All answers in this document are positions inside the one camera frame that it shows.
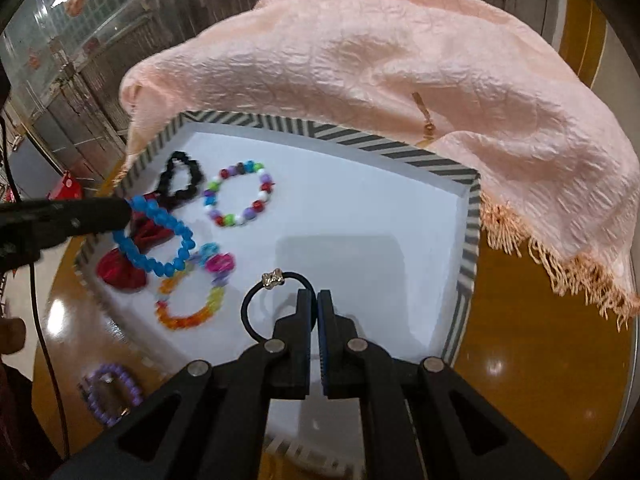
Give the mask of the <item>black hair tie gold charm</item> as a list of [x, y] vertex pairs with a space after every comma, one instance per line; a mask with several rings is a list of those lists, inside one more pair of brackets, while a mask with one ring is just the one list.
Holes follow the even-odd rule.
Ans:
[[309, 304], [303, 304], [303, 310], [309, 314], [308, 332], [311, 333], [318, 320], [317, 294], [312, 286], [311, 281], [303, 276], [303, 274], [293, 271], [282, 271], [277, 268], [273, 271], [262, 274], [262, 277], [244, 296], [240, 307], [240, 319], [244, 330], [258, 344], [267, 341], [259, 330], [256, 330], [252, 324], [253, 318], [250, 314], [250, 306], [256, 296], [259, 296], [259, 310], [264, 315], [269, 311], [272, 314], [273, 322], [280, 321], [281, 313], [286, 308], [294, 308], [296, 305], [296, 296], [292, 292], [278, 292], [278, 289], [285, 286], [289, 282], [297, 283], [297, 290], [303, 290], [310, 298]]

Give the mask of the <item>striped white jewelry tray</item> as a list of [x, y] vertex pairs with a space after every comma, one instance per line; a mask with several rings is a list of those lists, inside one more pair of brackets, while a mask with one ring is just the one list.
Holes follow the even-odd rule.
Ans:
[[[174, 151], [195, 159], [200, 192], [173, 211], [155, 196]], [[75, 263], [115, 323], [171, 378], [80, 453], [67, 478], [216, 479], [216, 368], [258, 344], [241, 302], [262, 274], [306, 276], [337, 314], [418, 367], [406, 390], [416, 443], [431, 406], [426, 361], [457, 352], [480, 242], [480, 177], [453, 160], [355, 129], [261, 114], [186, 113], [127, 172], [114, 197], [174, 236], [137, 255], [148, 284], [121, 292], [96, 265], [126, 228], [91, 235]], [[367, 478], [356, 399], [323, 394], [318, 320], [304, 400], [270, 403], [265, 440], [317, 453], [329, 474]]]

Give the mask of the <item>red box on floor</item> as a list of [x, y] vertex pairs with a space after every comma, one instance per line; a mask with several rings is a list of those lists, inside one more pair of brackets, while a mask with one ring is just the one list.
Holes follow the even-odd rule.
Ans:
[[58, 183], [48, 193], [48, 200], [82, 200], [84, 189], [80, 182], [69, 172], [65, 171]]

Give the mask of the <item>red bow hair clip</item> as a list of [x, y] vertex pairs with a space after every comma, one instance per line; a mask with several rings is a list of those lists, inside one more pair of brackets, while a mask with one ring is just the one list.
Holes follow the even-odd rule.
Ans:
[[96, 265], [96, 275], [111, 288], [121, 292], [135, 292], [148, 284], [148, 271], [136, 266], [137, 255], [146, 255], [155, 246], [174, 236], [171, 229], [158, 226], [153, 220], [135, 211], [132, 214], [128, 237], [137, 252], [126, 252], [116, 246], [103, 256]]

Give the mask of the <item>black scrunchie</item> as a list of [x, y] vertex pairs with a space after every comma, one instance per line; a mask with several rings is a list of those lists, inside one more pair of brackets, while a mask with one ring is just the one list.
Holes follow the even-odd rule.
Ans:
[[160, 206], [173, 211], [198, 196], [203, 180], [200, 164], [185, 152], [174, 151], [166, 160], [154, 193]]

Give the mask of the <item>peach textured fringed scarf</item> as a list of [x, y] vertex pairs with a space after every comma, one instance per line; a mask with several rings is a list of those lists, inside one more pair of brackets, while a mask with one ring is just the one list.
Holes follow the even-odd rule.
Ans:
[[629, 256], [639, 161], [547, 41], [480, 0], [259, 0], [128, 70], [134, 162], [182, 112], [369, 131], [476, 169], [490, 247], [527, 249], [554, 292], [639, 313]]

